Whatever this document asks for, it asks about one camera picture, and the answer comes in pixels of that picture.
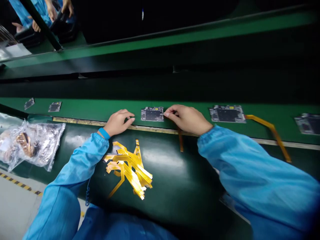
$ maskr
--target person's right hand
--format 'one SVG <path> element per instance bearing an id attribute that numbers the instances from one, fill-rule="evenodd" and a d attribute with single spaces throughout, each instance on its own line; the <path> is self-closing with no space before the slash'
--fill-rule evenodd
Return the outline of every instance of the person's right hand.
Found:
<path id="1" fill-rule="evenodd" d="M 40 27 L 38 26 L 38 24 L 36 23 L 35 20 L 32 21 L 32 28 L 35 32 L 41 32 Z"/>
<path id="2" fill-rule="evenodd" d="M 164 112 L 164 115 L 174 121 L 182 130 L 198 136 L 208 132 L 213 127 L 213 125 L 193 107 L 179 104 L 172 105 Z"/>
<path id="3" fill-rule="evenodd" d="M 66 9 L 69 9 L 69 18 L 71 18 L 72 17 L 72 15 L 73 15 L 73 5 L 72 5 L 72 3 L 71 3 L 71 0 L 63 0 L 63 5 L 62 5 L 62 10 L 61 10 L 61 12 L 62 13 L 64 13 L 64 11 L 66 10 Z"/>
<path id="4" fill-rule="evenodd" d="M 47 3 L 47 10 L 48 10 L 48 15 L 49 15 L 51 22 L 54 22 L 54 20 L 57 19 L 58 14 L 57 14 L 57 11 L 56 11 L 55 7 L 53 6 L 52 2 Z"/>

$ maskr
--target electronic component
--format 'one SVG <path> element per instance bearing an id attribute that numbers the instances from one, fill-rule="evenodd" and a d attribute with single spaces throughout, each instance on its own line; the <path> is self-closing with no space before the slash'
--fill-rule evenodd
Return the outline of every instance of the electronic component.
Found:
<path id="1" fill-rule="evenodd" d="M 209 112 L 213 122 L 246 123 L 246 119 L 240 105 L 215 105 L 213 108 L 209 108 Z"/>
<path id="2" fill-rule="evenodd" d="M 141 109 L 142 121 L 164 122 L 163 107 L 146 107 Z"/>
<path id="3" fill-rule="evenodd" d="M 320 135 L 320 115 L 303 113 L 295 117 L 299 130 L 303 134 Z"/>
<path id="4" fill-rule="evenodd" d="M 24 110 L 27 110 L 29 107 L 31 107 L 34 104 L 34 99 L 30 98 L 25 104 L 24 104 Z"/>
<path id="5" fill-rule="evenodd" d="M 62 102 L 51 103 L 48 112 L 60 112 L 61 103 Z"/>

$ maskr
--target blue wristband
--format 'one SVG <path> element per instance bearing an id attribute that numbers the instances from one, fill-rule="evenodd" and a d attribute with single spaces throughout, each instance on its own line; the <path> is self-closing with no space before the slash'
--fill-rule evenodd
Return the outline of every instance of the blue wristband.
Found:
<path id="1" fill-rule="evenodd" d="M 101 135 L 106 139 L 108 140 L 110 138 L 109 134 L 107 133 L 106 130 L 104 130 L 104 128 L 100 128 L 99 129 L 99 132 L 101 133 Z"/>

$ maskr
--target hand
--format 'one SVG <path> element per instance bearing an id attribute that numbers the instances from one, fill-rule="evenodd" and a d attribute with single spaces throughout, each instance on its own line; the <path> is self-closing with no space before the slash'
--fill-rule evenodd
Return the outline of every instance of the hand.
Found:
<path id="1" fill-rule="evenodd" d="M 32 28 L 33 28 L 33 30 L 34 30 L 35 32 L 41 32 L 41 29 L 40 29 L 40 27 L 38 26 L 38 24 L 36 23 L 35 20 L 33 20 L 33 22 L 32 22 Z"/>
<path id="2" fill-rule="evenodd" d="M 63 5 L 62 5 L 62 10 L 61 10 L 61 12 L 64 13 L 64 11 L 65 11 L 67 8 L 69 9 L 69 12 L 70 12 L 69 18 L 71 18 L 71 16 L 73 15 L 73 5 L 72 5 L 72 3 L 71 3 L 71 0 L 63 0 Z"/>
<path id="3" fill-rule="evenodd" d="M 186 132 L 198 136 L 208 132 L 213 125 L 195 108 L 184 105 L 173 105 L 169 107 L 164 115 L 175 122 L 175 124 Z"/>
<path id="4" fill-rule="evenodd" d="M 53 6 L 52 2 L 47 3 L 47 9 L 48 9 L 48 15 L 49 15 L 51 22 L 54 22 L 54 20 L 57 19 L 58 14 L 57 14 L 57 11 L 56 11 L 55 7 Z"/>
<path id="5" fill-rule="evenodd" d="M 104 126 L 104 130 L 106 130 L 106 132 L 109 134 L 110 137 L 113 135 L 122 133 L 125 130 L 127 130 L 127 128 L 135 120 L 135 118 L 130 118 L 130 117 L 134 117 L 134 114 L 131 112 L 128 112 L 127 109 L 121 109 L 110 116 L 107 124 Z"/>
<path id="6" fill-rule="evenodd" d="M 24 30 L 24 27 L 19 23 L 12 23 L 12 25 L 17 28 L 17 33 L 22 32 Z"/>

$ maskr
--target pile of flex cables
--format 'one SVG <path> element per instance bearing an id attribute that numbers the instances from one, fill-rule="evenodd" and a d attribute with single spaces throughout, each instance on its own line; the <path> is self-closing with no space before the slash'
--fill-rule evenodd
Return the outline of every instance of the pile of flex cables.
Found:
<path id="1" fill-rule="evenodd" d="M 133 187 L 133 193 L 137 194 L 142 200 L 144 199 L 144 191 L 152 188 L 152 174 L 143 168 L 139 141 L 136 139 L 136 148 L 133 153 L 129 152 L 125 146 L 119 142 L 113 142 L 113 146 L 117 147 L 115 155 L 106 155 L 104 161 L 111 160 L 106 167 L 107 173 L 114 171 L 114 175 L 121 177 L 120 182 L 115 186 L 108 198 L 117 191 L 125 178 Z"/>

